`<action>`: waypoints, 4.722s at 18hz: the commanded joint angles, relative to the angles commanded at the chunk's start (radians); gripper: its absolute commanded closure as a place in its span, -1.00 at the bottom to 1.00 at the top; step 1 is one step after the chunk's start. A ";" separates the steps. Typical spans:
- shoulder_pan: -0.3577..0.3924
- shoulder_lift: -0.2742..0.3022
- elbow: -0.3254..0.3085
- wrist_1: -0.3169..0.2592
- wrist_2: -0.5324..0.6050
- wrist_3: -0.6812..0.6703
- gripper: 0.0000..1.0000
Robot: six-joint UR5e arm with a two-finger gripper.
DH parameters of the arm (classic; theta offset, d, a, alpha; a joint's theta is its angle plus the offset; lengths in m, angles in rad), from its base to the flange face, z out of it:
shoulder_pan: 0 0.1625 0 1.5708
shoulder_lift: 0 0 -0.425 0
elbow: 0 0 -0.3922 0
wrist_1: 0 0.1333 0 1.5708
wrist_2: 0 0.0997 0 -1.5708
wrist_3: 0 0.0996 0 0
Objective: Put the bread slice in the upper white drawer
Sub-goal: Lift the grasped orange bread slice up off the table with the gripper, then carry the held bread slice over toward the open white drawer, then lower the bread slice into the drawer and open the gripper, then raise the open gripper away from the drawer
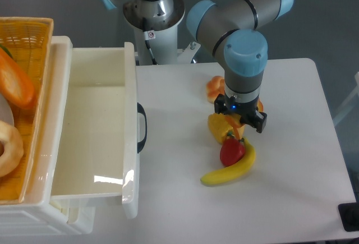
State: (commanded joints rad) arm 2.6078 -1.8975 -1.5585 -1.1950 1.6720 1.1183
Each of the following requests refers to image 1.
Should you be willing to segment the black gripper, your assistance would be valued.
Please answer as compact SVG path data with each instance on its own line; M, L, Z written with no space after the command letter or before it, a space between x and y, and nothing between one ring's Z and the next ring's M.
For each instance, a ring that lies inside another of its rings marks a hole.
M266 126L267 114L259 112L257 108L259 97L247 103L239 103L235 98L227 97L225 94L219 94L214 101L214 111L217 114L240 116L240 122L246 123L262 133Z

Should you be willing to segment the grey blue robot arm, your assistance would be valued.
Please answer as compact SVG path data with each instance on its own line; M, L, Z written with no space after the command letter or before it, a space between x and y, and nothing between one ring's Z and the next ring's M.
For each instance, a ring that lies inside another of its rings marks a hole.
M258 101L268 60L268 44L258 28L289 12L294 0L233 0L218 6L203 0L186 11L183 0L102 0L120 8L135 33L141 65L178 63L177 27L186 23L192 37L224 69L224 94L216 95L216 113L238 115L262 132L267 115Z

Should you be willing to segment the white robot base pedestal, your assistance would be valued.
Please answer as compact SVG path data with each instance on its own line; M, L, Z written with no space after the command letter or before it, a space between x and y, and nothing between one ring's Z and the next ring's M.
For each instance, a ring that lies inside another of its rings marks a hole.
M133 28L139 65L187 64L201 44L190 42L177 48L178 25L185 16L183 0L134 0L123 5L123 14Z

